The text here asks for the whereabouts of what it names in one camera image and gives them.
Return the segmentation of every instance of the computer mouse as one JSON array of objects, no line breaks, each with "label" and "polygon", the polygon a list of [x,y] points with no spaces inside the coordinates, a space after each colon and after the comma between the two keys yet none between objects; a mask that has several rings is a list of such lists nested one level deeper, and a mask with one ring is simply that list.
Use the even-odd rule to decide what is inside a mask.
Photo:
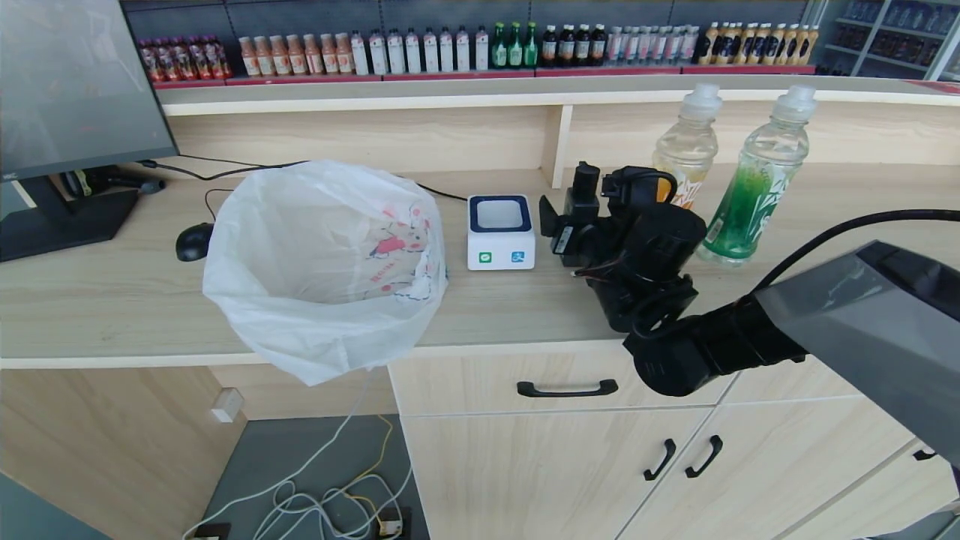
[{"label": "computer mouse", "polygon": [[213,236],[212,223],[201,223],[186,228],[180,236],[177,236],[177,258],[183,262],[190,262],[206,257],[211,236]]}]

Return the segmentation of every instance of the wooden panel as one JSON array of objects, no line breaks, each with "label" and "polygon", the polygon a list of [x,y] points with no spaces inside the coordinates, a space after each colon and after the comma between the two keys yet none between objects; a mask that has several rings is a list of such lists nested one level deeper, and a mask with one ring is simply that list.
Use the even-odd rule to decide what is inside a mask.
[{"label": "wooden panel", "polygon": [[[713,124],[717,163],[736,163],[744,139],[769,121],[770,101],[727,102]],[[647,165],[677,121],[675,104],[576,106],[564,166]],[[807,163],[960,164],[960,108],[822,102],[807,126]]]},{"label": "wooden panel", "polygon": [[334,380],[307,386],[272,364],[210,366],[224,388],[236,388],[244,398],[248,420],[347,416],[367,377],[373,377],[357,414],[396,414],[394,390],[387,368],[351,371]]},{"label": "wooden panel", "polygon": [[770,540],[911,438],[866,398],[720,405],[620,538]]},{"label": "wooden panel", "polygon": [[[286,112],[169,118],[184,154],[285,163],[339,160],[390,171],[540,167],[547,107]],[[203,171],[222,164],[165,160]]]},{"label": "wooden panel", "polygon": [[859,395],[860,391],[852,384],[833,373],[815,356],[807,355],[801,363],[786,360],[777,365],[743,371],[724,396],[723,403]]},{"label": "wooden panel", "polygon": [[850,540],[903,530],[957,498],[950,464],[917,461],[923,443],[906,446],[828,501],[778,540]]},{"label": "wooden panel", "polygon": [[[730,382],[715,380],[685,398],[662,396],[640,380],[630,354],[615,341],[577,353],[404,358],[389,368],[403,415],[713,405]],[[604,379],[616,380],[617,391],[577,398],[529,398],[516,391],[522,380],[541,391],[571,392],[595,390]]]},{"label": "wooden panel", "polygon": [[205,367],[4,371],[3,472],[111,538],[180,538],[247,423]]},{"label": "wooden panel", "polygon": [[401,417],[435,540],[613,539],[705,408]]}]

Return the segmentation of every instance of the white plastic bag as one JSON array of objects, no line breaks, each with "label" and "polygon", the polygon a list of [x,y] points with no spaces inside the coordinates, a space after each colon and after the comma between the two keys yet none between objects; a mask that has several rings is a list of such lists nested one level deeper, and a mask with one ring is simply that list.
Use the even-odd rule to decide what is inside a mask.
[{"label": "white plastic bag", "polygon": [[217,214],[204,295],[248,347],[306,384],[413,349],[446,288],[433,198],[384,171],[257,171]]}]

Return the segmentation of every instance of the monitor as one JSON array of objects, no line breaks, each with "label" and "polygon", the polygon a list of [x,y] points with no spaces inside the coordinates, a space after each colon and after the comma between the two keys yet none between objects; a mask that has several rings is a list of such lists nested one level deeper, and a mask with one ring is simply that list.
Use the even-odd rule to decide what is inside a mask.
[{"label": "monitor", "polygon": [[0,172],[36,207],[4,216],[0,260],[113,238],[136,202],[66,201],[49,175],[176,154],[119,0],[4,0]]}]

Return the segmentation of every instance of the white wall outlet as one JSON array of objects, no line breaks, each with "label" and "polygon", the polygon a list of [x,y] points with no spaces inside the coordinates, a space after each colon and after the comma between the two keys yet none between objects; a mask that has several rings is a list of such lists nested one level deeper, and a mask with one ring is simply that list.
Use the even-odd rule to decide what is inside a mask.
[{"label": "white wall outlet", "polygon": [[240,390],[224,388],[217,396],[217,401],[213,402],[211,410],[217,420],[229,424],[236,420],[241,408],[243,408],[243,396],[240,395]]}]

